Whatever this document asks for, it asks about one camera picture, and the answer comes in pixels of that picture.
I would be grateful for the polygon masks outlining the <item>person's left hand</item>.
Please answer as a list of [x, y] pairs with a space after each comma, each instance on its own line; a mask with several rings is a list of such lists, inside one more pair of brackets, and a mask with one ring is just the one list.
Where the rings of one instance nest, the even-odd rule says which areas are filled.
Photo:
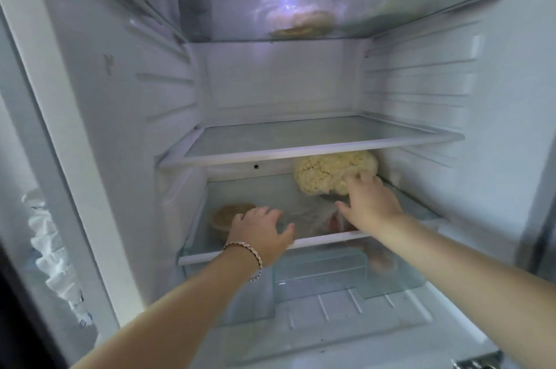
[[260, 258], [262, 267], [271, 266], [280, 258], [278, 236], [276, 228], [281, 220], [282, 211], [266, 207], [257, 207], [247, 211], [244, 215], [237, 214], [233, 219], [226, 247], [238, 246], [248, 251], [255, 251]]

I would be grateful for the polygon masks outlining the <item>person's right hand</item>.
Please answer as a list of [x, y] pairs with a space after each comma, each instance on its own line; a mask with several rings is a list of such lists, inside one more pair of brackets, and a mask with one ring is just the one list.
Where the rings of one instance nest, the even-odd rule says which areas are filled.
[[349, 203], [362, 205], [361, 232], [379, 238], [388, 223], [404, 215], [398, 199], [391, 190], [383, 185], [378, 176], [364, 170], [359, 175], [344, 177]]

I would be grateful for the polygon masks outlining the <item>person's right forearm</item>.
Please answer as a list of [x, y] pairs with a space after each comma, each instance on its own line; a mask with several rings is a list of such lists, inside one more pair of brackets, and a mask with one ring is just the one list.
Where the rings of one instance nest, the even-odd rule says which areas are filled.
[[446, 296], [524, 369], [556, 369], [556, 284], [438, 234], [405, 215], [365, 229]]

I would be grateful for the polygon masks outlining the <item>person's left forearm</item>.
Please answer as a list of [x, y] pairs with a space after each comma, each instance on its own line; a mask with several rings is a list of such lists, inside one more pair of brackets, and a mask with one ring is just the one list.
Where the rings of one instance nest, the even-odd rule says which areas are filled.
[[228, 246], [72, 369], [186, 369], [233, 296], [260, 269], [255, 251]]

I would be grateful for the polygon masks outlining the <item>clear bag with red food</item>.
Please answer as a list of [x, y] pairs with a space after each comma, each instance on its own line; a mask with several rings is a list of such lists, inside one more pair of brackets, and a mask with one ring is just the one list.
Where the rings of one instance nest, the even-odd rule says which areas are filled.
[[332, 202], [321, 201], [302, 206], [281, 218], [284, 228], [295, 226], [295, 239], [320, 237], [330, 234], [355, 232], [352, 225]]

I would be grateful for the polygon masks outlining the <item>cauliflower head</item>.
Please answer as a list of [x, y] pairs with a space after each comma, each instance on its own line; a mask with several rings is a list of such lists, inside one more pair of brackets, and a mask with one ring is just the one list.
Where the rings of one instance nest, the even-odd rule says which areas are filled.
[[344, 180], [348, 175], [359, 175], [362, 170], [378, 174], [379, 161], [368, 150], [298, 157], [294, 161], [294, 178], [307, 195], [348, 195]]

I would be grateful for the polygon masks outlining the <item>green tinted glass shelf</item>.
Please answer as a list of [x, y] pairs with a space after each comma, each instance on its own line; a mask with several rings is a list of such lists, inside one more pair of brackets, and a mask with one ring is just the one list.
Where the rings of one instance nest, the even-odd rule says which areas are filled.
[[[225, 205], [236, 203], [267, 205], [271, 209], [281, 210], [285, 214], [308, 204], [321, 201], [334, 203], [336, 200], [340, 200], [340, 198], [334, 196], [308, 196], [302, 193], [298, 189], [292, 175], [209, 182], [205, 187], [182, 251], [177, 258], [177, 265], [188, 266], [209, 262], [221, 252], [224, 245], [212, 232], [209, 220], [213, 212]], [[282, 220], [279, 221], [277, 229], [280, 232], [284, 230]], [[366, 234], [355, 231], [296, 239], [295, 243], [290, 246], [290, 249], [334, 244], [365, 237], [367, 237]]]

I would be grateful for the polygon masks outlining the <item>clear crisper drawer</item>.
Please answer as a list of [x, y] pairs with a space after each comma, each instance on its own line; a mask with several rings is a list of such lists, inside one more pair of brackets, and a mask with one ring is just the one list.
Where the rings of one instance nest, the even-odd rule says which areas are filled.
[[407, 261], [369, 239], [295, 249], [246, 283], [218, 326], [271, 319], [279, 304], [314, 295], [351, 289], [367, 299], [424, 283], [425, 277]]

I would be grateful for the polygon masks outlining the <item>tan bowl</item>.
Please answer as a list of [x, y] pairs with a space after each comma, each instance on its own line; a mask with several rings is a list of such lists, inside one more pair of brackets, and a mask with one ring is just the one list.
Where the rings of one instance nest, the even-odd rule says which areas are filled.
[[256, 208], [252, 203], [236, 203], [225, 205], [212, 213], [209, 224], [216, 238], [224, 245], [231, 231], [233, 219], [237, 214], [245, 214]]

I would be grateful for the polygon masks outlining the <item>white refrigerator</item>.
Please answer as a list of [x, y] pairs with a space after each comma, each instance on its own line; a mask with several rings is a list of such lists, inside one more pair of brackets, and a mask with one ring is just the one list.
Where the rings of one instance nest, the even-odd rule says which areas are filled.
[[[120, 327], [209, 263], [177, 265], [209, 182], [294, 178], [298, 157], [158, 169], [214, 126], [376, 114], [459, 132], [368, 151], [407, 214], [556, 282], [556, 0], [272, 43], [186, 43], [117, 0], [0, 6]], [[522, 369], [426, 279], [218, 322], [191, 369]]]

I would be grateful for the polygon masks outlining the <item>pale round wrapped food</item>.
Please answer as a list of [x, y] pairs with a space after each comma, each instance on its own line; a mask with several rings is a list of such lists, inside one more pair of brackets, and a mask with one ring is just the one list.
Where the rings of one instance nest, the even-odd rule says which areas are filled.
[[337, 17], [321, 9], [290, 14], [274, 11], [267, 15], [266, 23], [273, 39], [317, 39], [330, 35], [337, 27]]

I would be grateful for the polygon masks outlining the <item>crumpled white plastic bag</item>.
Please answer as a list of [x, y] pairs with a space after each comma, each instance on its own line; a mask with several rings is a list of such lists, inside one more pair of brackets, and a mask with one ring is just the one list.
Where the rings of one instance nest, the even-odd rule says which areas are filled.
[[40, 189], [35, 188], [22, 197], [22, 203], [29, 211], [27, 223], [33, 233], [30, 242], [33, 249], [40, 254], [36, 266], [47, 276], [46, 286], [67, 303], [80, 327], [94, 326], [77, 272], [44, 195]]

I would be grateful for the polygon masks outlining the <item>refrigerator door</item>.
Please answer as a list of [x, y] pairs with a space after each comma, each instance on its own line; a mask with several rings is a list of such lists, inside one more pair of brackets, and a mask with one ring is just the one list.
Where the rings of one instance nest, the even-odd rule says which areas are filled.
[[[41, 190], [94, 326], [45, 284], [22, 197]], [[70, 369], [119, 329], [100, 270], [0, 6], [0, 369]]]

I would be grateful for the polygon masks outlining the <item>glass shelf with white frame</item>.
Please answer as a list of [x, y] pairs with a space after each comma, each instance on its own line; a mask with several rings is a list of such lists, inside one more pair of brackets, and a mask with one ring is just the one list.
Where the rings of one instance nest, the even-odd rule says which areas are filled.
[[459, 132], [376, 114], [214, 126], [192, 130], [169, 150], [158, 169], [272, 161], [464, 139]]

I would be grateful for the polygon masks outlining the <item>glass shelf with grey frame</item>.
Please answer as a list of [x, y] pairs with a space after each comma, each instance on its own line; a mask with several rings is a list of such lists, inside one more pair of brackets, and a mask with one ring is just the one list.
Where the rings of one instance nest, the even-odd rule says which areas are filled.
[[[117, 0], [155, 21], [186, 43], [255, 43], [367, 39], [434, 16], [490, 0]], [[269, 13], [327, 10], [337, 17], [330, 35], [277, 40], [269, 34]]]

